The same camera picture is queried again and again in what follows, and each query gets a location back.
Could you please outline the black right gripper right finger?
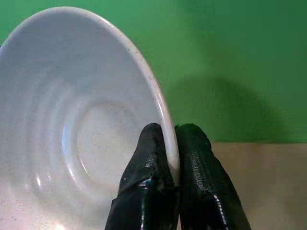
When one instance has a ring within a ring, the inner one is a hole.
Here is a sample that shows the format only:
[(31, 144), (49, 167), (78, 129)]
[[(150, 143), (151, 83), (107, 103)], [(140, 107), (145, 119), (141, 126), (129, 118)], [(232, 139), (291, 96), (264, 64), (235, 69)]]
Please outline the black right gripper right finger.
[(183, 230), (249, 230), (236, 189), (195, 124), (175, 127), (180, 157), (180, 222)]

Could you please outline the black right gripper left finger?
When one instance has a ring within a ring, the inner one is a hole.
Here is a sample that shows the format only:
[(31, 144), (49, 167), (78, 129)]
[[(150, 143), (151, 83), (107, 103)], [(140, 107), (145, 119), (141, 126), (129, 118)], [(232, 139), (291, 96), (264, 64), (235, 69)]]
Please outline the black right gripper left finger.
[(107, 230), (175, 230), (179, 189), (173, 181), (161, 126), (146, 125), (112, 201)]

